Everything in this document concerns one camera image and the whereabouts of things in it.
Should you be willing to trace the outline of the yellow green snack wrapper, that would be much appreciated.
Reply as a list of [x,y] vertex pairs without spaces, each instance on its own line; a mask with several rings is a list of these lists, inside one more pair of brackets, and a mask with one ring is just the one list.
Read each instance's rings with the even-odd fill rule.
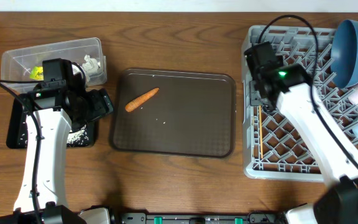
[[32,69],[30,76],[33,80],[43,80],[44,79],[44,69],[43,66],[36,66]]

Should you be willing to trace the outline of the white tissue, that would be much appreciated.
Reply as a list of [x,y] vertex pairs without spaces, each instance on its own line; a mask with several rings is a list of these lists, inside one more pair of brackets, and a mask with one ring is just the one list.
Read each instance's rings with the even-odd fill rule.
[[99,70],[100,63],[95,58],[85,55],[84,60],[85,63],[83,63],[81,67],[87,75],[96,73]]

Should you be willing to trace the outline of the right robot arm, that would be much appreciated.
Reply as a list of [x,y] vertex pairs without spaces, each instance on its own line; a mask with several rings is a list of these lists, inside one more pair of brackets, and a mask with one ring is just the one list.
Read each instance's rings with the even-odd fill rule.
[[358,223],[358,149],[335,122],[300,65],[254,68],[252,81],[297,130],[328,191],[315,203],[285,212],[287,223]]

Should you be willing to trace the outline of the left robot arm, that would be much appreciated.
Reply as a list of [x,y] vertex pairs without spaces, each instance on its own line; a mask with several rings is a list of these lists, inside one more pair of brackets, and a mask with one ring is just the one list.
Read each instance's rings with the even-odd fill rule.
[[14,211],[0,223],[110,223],[106,207],[71,211],[65,193],[68,135],[112,113],[107,91],[39,88],[17,99],[28,113],[25,169]]

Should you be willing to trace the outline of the large blue plate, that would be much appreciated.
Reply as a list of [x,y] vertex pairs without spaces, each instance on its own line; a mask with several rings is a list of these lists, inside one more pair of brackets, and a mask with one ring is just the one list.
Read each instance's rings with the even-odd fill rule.
[[338,88],[349,88],[358,84],[358,21],[342,21],[333,38],[331,49],[331,71]]

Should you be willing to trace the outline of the orange carrot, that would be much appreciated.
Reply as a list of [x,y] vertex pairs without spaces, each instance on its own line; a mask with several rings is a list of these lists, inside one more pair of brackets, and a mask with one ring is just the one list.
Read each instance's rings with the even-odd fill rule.
[[126,106],[125,106],[125,110],[127,112],[132,112],[134,111],[136,108],[138,108],[139,106],[141,106],[142,104],[144,104],[146,101],[148,101],[149,99],[151,99],[151,97],[153,97],[155,94],[158,93],[160,88],[154,88],[150,91],[148,91],[147,93],[144,93],[141,96],[138,96],[137,98],[135,98],[134,100],[130,101]]

